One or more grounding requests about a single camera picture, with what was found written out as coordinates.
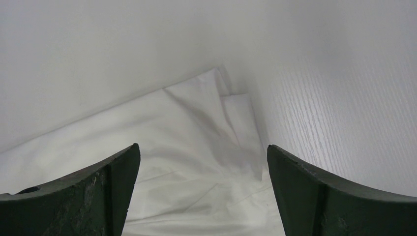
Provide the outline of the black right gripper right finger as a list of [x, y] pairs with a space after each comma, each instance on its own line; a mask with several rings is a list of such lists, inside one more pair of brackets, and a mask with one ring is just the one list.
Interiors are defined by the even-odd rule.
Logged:
[[414, 236], [416, 197], [347, 180], [284, 149], [267, 149], [269, 175], [288, 236]]

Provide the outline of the white t shirt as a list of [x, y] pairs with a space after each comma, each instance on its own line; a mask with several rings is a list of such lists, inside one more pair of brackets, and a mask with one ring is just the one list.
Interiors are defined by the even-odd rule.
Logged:
[[0, 191], [57, 179], [137, 143], [125, 236], [282, 236], [248, 94], [218, 69], [37, 137], [0, 155]]

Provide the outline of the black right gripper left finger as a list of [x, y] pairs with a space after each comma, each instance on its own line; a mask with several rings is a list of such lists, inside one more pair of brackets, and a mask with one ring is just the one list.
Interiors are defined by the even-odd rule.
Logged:
[[1, 235], [120, 236], [140, 161], [133, 144], [53, 181], [1, 194]]

